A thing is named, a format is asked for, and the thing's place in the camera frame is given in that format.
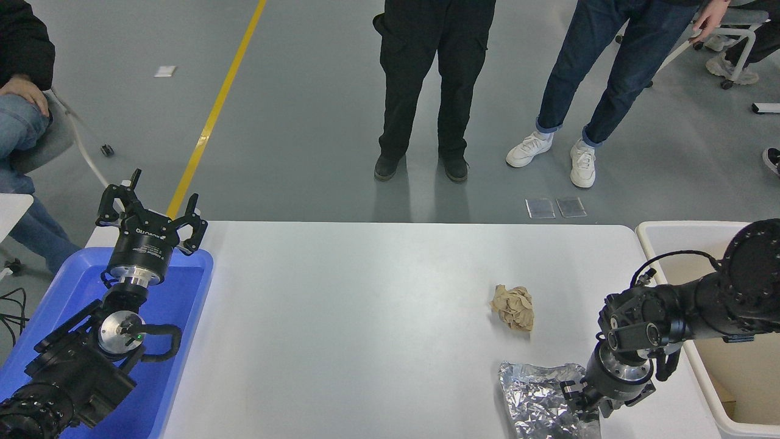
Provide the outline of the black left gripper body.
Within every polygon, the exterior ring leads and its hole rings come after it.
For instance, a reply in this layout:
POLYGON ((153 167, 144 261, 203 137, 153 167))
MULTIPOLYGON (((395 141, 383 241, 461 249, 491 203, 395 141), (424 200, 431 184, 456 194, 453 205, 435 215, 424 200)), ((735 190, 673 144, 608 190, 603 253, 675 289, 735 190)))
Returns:
POLYGON ((107 270, 113 277, 122 277, 133 268, 151 272, 154 277, 164 277, 178 244, 178 233, 174 241, 166 241, 168 233, 162 228, 168 226, 168 219, 157 213, 125 215, 119 224, 117 239, 107 270))

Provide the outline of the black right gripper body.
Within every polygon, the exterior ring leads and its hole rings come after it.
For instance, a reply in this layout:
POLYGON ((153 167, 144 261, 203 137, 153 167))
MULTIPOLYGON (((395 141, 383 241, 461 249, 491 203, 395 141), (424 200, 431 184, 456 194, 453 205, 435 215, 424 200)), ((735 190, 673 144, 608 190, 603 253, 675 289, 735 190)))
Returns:
POLYGON ((634 406, 655 392, 654 366, 636 353, 596 348, 587 363, 588 406, 634 406))

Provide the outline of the person's left hand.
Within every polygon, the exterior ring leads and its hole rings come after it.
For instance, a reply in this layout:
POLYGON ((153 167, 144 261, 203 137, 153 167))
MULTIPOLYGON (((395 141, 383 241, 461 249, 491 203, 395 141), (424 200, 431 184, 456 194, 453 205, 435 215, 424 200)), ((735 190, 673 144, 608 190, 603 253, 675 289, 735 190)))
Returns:
POLYGON ((1 95, 16 95, 24 98, 28 103, 37 106, 43 116, 49 117, 48 100, 33 81, 25 74, 15 74, 2 86, 1 95))
POLYGON ((709 1, 704 8, 698 12, 697 17, 693 22, 693 35, 688 39, 688 42, 693 44, 705 41, 705 39, 719 27, 730 3, 731 1, 709 1))

